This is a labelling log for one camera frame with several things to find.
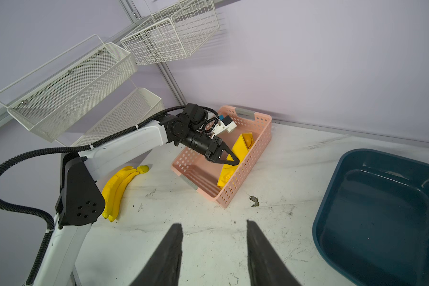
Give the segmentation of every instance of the dark teal plastic tub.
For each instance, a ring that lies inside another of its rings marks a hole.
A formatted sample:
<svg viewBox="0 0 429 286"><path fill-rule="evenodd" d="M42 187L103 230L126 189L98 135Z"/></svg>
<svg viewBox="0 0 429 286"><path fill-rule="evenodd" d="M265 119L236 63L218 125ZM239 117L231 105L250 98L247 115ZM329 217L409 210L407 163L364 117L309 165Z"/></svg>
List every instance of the dark teal plastic tub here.
<svg viewBox="0 0 429 286"><path fill-rule="evenodd" d="M319 207L313 239L357 285L429 285L429 164L369 149L347 152Z"/></svg>

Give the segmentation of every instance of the white wire basket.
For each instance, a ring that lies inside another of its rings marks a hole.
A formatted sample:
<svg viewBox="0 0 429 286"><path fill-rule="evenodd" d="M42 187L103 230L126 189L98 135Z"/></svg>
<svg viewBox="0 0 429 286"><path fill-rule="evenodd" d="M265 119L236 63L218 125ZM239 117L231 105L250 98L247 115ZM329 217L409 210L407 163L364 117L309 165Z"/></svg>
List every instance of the white wire basket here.
<svg viewBox="0 0 429 286"><path fill-rule="evenodd" d="M180 0L151 14L121 40L138 65L189 57L219 29L213 0Z"/></svg>
<svg viewBox="0 0 429 286"><path fill-rule="evenodd" d="M160 97L146 88L136 88L72 146L91 144L134 126L162 110L164 104Z"/></svg>
<svg viewBox="0 0 429 286"><path fill-rule="evenodd" d="M51 64L63 62L62 56L95 37L100 45L96 43L92 46L94 49L43 83L41 75L38 84L27 89L29 92L23 96L8 104L0 101L0 104L29 131L54 141L137 71L130 52L92 35L0 91L1 96L12 87L16 89L29 77L42 74Z"/></svg>

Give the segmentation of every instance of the dirt stain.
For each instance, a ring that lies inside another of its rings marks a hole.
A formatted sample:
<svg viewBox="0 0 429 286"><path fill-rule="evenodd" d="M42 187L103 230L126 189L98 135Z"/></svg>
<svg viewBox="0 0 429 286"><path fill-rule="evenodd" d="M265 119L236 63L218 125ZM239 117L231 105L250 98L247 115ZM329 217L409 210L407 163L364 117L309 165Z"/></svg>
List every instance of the dirt stain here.
<svg viewBox="0 0 429 286"><path fill-rule="evenodd" d="M294 214L293 212L295 208L296 208L295 205L291 205L289 211L286 212L286 214L289 215L289 217L292 217L292 215Z"/></svg>
<svg viewBox="0 0 429 286"><path fill-rule="evenodd" d="M154 193L156 192L157 189L154 189L154 191L150 192L149 194L147 194L146 196L144 196L145 198L151 196L154 196Z"/></svg>
<svg viewBox="0 0 429 286"><path fill-rule="evenodd" d="M235 283L234 285L238 285L238 277L236 277L233 273L231 273L231 275L237 279L237 283Z"/></svg>
<svg viewBox="0 0 429 286"><path fill-rule="evenodd" d="M255 207L255 206L259 206L259 200L257 199L257 197L249 197L250 200L252 200L254 202L254 204L251 207Z"/></svg>

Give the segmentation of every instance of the banana bunch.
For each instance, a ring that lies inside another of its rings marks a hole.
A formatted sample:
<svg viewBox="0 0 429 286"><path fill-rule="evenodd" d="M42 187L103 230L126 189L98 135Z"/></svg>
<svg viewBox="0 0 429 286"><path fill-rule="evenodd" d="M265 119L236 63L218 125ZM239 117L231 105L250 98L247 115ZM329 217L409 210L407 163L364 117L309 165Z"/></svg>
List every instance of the banana bunch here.
<svg viewBox="0 0 429 286"><path fill-rule="evenodd" d="M126 186L136 175L144 174L147 171L149 171L148 166L140 166L136 169L132 166L127 166L119 170L108 180L102 191L103 198L105 199L105 209L102 216L105 219L113 222L117 218L121 198L126 190Z"/></svg>

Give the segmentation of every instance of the white marble table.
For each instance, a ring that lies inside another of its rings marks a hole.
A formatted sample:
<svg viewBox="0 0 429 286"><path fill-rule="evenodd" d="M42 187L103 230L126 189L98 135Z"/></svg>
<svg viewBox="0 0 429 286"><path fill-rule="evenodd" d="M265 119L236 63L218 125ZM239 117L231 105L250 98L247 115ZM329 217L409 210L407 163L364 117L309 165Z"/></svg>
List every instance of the white marble table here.
<svg viewBox="0 0 429 286"><path fill-rule="evenodd" d="M76 261L82 286L128 286L174 222L184 232L179 285L248 286L246 220L257 222L302 285L353 285L321 258L312 238L339 158L372 148L429 163L429 149L279 124L272 134L227 209L170 170L182 146L150 152L142 165L151 169L129 184L118 221L99 219L88 233Z"/></svg>

